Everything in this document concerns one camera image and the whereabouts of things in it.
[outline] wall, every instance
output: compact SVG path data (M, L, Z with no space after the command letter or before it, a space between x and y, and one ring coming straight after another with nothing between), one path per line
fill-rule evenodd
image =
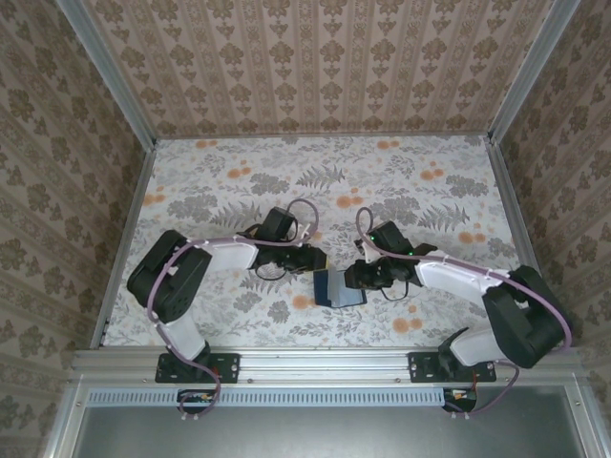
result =
M611 2L583 0L501 143L543 274L611 416Z
M88 0L157 136L487 131L552 0Z
M57 6L0 2L0 456L44 444L142 151Z

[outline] pink cable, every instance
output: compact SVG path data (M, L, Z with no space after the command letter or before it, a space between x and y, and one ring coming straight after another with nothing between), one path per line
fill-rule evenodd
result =
M450 406L451 408L456 410L456 412L448 412L448 413L462 413L465 416L465 418L469 418L469 416L471 415L477 415L479 413L484 413L485 411L490 410L492 407L496 406L500 402L501 399L503 399L503 397L509 392L509 390L512 389L514 385L516 384L517 378L519 377L519 367L516 364L513 364L509 361L497 361L496 363L498 365L506 365L514 369L514 377L512 377L512 380L510 380L509 383L503 388L503 390L500 393L498 393L498 396L492 399L484 407L477 408L476 410L472 410L471 412L465 412L462 408L460 408L456 404L446 401L446 406Z
M511 279L508 279L507 277L503 277L502 275L499 275L496 272L492 272L490 269L485 269L483 267L471 265L462 260L453 260L451 258L446 259L440 256L428 256L428 255L427 256L399 255L397 253L392 253L391 251L386 251L381 248L378 248L370 240L370 238L367 237L367 235L363 233L363 229L361 229L360 219L361 219L361 214L363 212L367 212L369 214L368 231L371 230L371 227L373 226L373 213L371 212L371 210L368 207L361 207L359 208L359 211L356 212L356 230L359 234L359 237L363 240L363 242L366 243L369 247L371 247L375 251L377 251L378 253L381 253L390 258L397 258L399 260L434 260L437 262L445 262L447 264L453 264L465 270L470 270L477 274L484 274L493 279L504 281L505 283L513 286L515 289L521 291L522 293L526 294L527 296L530 296L531 298L533 298L535 301L539 302L541 305L543 305L547 309L547 311L549 311L552 315L554 315L554 318L558 320L558 323L560 324L560 326L562 327L562 331L564 332L564 344L562 346L562 349L565 350L571 347L571 344L573 343L573 336L571 334L571 328L569 327L569 324L566 322L566 320L564 320L564 317L560 314L560 312L556 310L556 308L552 304L550 304L545 298L537 294L532 289L527 288L526 286L518 283L517 281L513 281Z
M301 239L297 239L293 241L264 241L264 240L247 239L247 238L235 236L235 237L223 237L223 238L210 239L210 240L200 239L200 240L189 241L185 243L184 245L182 245L181 248L176 253L174 253L174 255L172 255L172 257L165 263L165 265L163 265L163 267L161 268L161 272L159 272L157 279L153 283L153 287L151 288L151 292L149 293L149 297L146 303L146 313L147 313L149 320L151 320L151 322L153 322L153 324L155 325L155 329L157 330L157 333L160 335L160 337L165 342L166 346L168 347L168 350L170 350L179 360L181 360L185 364L189 364L199 370L202 370L203 372L208 374L215 383L215 394L212 398L212 401L209 406L207 406L201 413L198 414L199 416L203 416L209 413L210 410L212 410L212 408L215 406L215 404L219 400L221 396L221 380L219 379L219 376L217 376L217 374L211 371L208 367L189 360L188 358L183 356L178 350L176 350L174 346L172 345L170 338L165 333L165 331L161 328L161 326L158 325L159 318L157 314L155 314L155 312L153 311L153 303L155 301L155 296L157 295L161 282L163 281L165 276L168 274L172 266L180 258L180 256L185 251L193 248L196 245L212 246L212 245L216 245L220 243L236 242L236 243L246 243L250 245L267 245L267 246L300 245L301 246L303 243L306 243L308 240L310 240L312 236L316 233L316 230L318 229L319 214L318 214L318 209L316 208L316 206L313 203L311 203L309 200L306 200L304 198L296 198L292 200L286 207L286 211L289 211L290 207L297 202L302 202L302 203L305 203L306 205L309 205L309 207L314 211L314 223L311 225L308 232L305 233ZM184 399L185 398L182 398L180 400L179 410L180 410L180 413L182 413L182 415L186 417L186 416L189 416L189 414L187 414L184 411L184 408L183 408Z

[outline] robotic arm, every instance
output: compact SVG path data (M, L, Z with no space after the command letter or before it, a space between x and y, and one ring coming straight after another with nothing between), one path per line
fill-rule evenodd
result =
M204 274L226 269L258 269L269 263L289 273L327 267L323 251L299 242L307 228L294 243L287 240L293 225L298 227L288 209L275 207L263 224L233 237L205 240L185 249L176 258L169 275L160 280L170 259L188 243L193 244L178 232L167 231L132 273L127 288L150 310L149 316L168 347L173 347L187 361L207 365L210 348L198 331L190 308ZM392 221L370 229L362 237L356 244L365 259L356 261L346 271L346 287L380 290L392 286L394 281L404 281L406 285L448 291L486 308L489 323L460 329L439 346L433 370L442 372L445 380L457 380L465 374L472 377L473 366L499 359L530 368L570 336L565 312L540 275L530 267L521 266L514 271L483 270L427 243L414 248ZM398 259L393 255L408 258ZM156 283L158 289L151 309L149 301ZM524 290L536 292L548 306L524 294Z
M423 243L413 247L392 221L370 229L369 240L357 240L365 255L345 273L346 286L379 290L392 286L395 280L420 287L441 289L468 301L482 304L489 323L461 329L439 346L439 365L450 378L478 363L508 359L520 367L533 367L565 337L561 322L540 302L501 280L517 282L536 292L552 304L566 323L568 318L558 300L538 272L528 266L517 270L489 269L477 273L467 270L435 246ZM416 260L382 256L377 248L416 257ZM418 260L418 257L438 260Z
M196 327L191 302L205 274L222 270L248 269L275 263L285 272L301 273L324 269L327 255L307 243L289 246L286 236L297 220L287 210L273 208L263 224L256 224L237 236L210 240L180 255L159 284L153 300L156 326L177 353L189 361L206 365L210 347ZM127 280L127 289L147 307L149 296L164 265L189 240L174 230L161 235Z

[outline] floral mat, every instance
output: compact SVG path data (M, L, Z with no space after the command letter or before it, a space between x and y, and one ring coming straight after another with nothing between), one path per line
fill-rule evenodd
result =
M345 136L162 140L139 214L105 345L161 344L125 282L167 229L190 239L227 236L262 222L274 205L308 198L320 211L313 244L339 269L360 255L356 210L392 219L412 244L495 268L517 267L516 250L483 136ZM312 219L296 205L301 222ZM399 298L403 285L389 292ZM388 302L317 306L312 274L263 281L252 271L206 276L192 307L216 346L438 345L481 322L481 306L411 286Z

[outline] black mounting plate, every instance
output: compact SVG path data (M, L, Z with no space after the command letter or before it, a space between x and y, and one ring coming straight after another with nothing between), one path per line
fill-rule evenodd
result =
M212 377L205 373L185 372L186 364L179 361L174 355L164 353L159 356L155 382L158 384L213 384ZM221 379L223 384L236 384L240 375L239 353L211 353L206 364Z
M408 354L411 382L413 384L431 384L439 382L473 382L474 371L477 382L496 382L495 365L479 363L465 367L455 377L450 377L439 364L439 353L436 351L415 351Z

